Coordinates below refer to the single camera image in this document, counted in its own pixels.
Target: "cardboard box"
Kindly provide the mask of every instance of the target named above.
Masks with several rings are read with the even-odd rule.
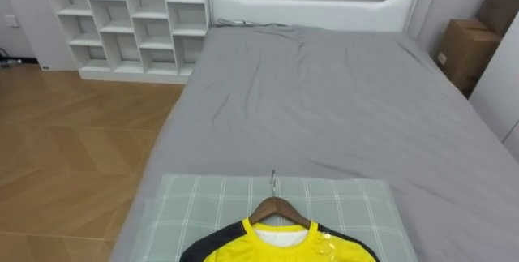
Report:
[[[504,36],[519,11],[519,0],[485,0],[476,18],[490,30]]]
[[[435,62],[447,78],[469,97],[501,42],[477,20],[451,20]]]

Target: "baseboard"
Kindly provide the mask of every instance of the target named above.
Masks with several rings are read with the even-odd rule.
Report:
[[[21,60],[23,64],[40,64],[38,62],[38,59],[36,58],[23,58],[23,57],[14,57],[14,56],[8,56],[8,57],[0,57],[1,60],[8,60],[8,59],[14,59],[14,60]]]

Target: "white shelving unit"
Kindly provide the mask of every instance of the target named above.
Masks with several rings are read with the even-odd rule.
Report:
[[[186,83],[207,0],[50,0],[84,79]]]

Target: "metal hook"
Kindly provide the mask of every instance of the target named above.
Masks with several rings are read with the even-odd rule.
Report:
[[[276,170],[272,170],[272,176],[270,178],[270,187],[272,188],[272,197],[276,197],[276,189],[277,189]]]

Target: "mattress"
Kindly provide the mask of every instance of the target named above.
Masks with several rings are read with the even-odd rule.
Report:
[[[377,178],[419,261],[519,260],[519,165],[405,34],[213,28],[112,261],[164,173]]]

